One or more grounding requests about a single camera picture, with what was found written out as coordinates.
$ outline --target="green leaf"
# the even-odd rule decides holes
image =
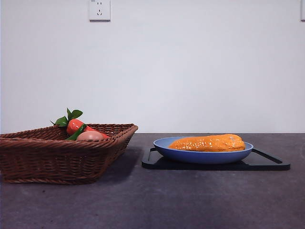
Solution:
[[[81,116],[81,115],[82,115],[82,112],[81,112],[81,111],[79,111],[79,110],[74,110],[74,111],[72,111],[72,113],[71,113],[71,119],[78,118],[78,117]]]
[[[61,118],[56,120],[55,124],[58,125],[58,126],[67,126],[68,125],[68,119],[66,118],[66,116],[61,117]]]
[[[84,123],[83,125],[80,126],[80,128],[72,134],[70,137],[68,137],[66,140],[76,140],[77,137],[84,131],[84,129],[87,127],[87,125]]]
[[[72,118],[71,118],[71,111],[67,108],[67,113],[68,113],[68,121],[70,121]]]

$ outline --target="toy vegetable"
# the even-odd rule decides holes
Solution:
[[[190,151],[225,152],[244,150],[245,145],[240,136],[226,134],[180,138],[171,143],[169,148]]]
[[[82,132],[86,131],[97,131],[95,129],[92,129],[91,127],[87,126],[86,124],[76,118],[82,115],[82,111],[80,110],[73,110],[72,112],[67,108],[67,113],[68,113],[68,118],[66,116],[61,117],[56,120],[56,122],[52,122],[54,125],[58,125],[59,127],[67,127],[66,131],[67,134],[70,136],[73,136],[75,132],[77,132],[80,128],[81,131],[78,132],[77,136],[72,138],[72,139],[67,139],[67,140],[76,140],[78,135],[80,135]],[[108,138],[109,136],[99,132],[104,138]]]

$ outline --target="fake food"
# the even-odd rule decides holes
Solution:
[[[245,144],[240,136],[225,134],[180,138],[171,143],[169,148],[203,152],[227,152],[244,150]]]
[[[103,135],[97,131],[86,131],[81,133],[76,141],[84,141],[84,140],[93,140],[93,141],[102,141],[104,139]]]
[[[64,116],[57,119],[55,123],[51,121],[54,125],[58,125],[59,127],[66,127],[67,134],[70,135],[70,137],[68,137],[66,140],[76,140],[81,133],[87,131],[98,132],[98,134],[100,134],[103,139],[109,137],[105,133],[101,133],[98,130],[92,129],[91,127],[84,124],[82,121],[78,120],[77,118],[82,115],[82,111],[73,110],[71,112],[67,108],[67,113],[68,113],[68,118]]]

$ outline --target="green pepper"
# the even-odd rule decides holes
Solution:
[[[83,125],[80,126],[80,128],[74,134],[72,134],[66,140],[74,140],[75,141],[77,139],[78,135],[80,135],[86,127],[87,127],[87,125],[84,123]]]

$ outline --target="basket rim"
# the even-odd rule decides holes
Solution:
[[[32,129],[32,130],[25,130],[25,131],[18,131],[15,133],[7,133],[7,134],[0,134],[0,142],[4,141],[4,142],[16,142],[16,143],[22,143],[22,142],[26,142],[26,143],[36,143],[36,147],[39,146],[39,144],[42,147],[46,147],[46,146],[51,146],[52,148],[55,147],[63,147],[63,146],[72,146],[72,147],[81,147],[84,148],[86,146],[88,147],[98,147],[98,146],[103,146],[103,147],[107,147],[107,145],[112,145],[114,142],[118,142],[122,137],[124,137],[125,135],[129,135],[133,134],[137,129],[138,126],[136,126],[135,124],[88,124],[88,125],[115,125],[115,126],[126,126],[126,125],[130,125],[129,128],[127,128],[126,130],[120,131],[118,134],[113,135],[109,138],[106,138],[102,141],[92,141],[92,140],[84,140],[84,141],[73,141],[73,140],[52,140],[52,139],[40,139],[40,138],[20,138],[20,137],[5,137],[6,135],[11,135],[11,134],[24,134],[26,132],[30,132],[30,131],[40,131],[40,130],[45,130],[45,129],[51,129],[51,128],[57,128],[56,125],[52,125],[52,126],[47,126],[47,127],[42,127],[42,128],[37,128],[37,129]]]

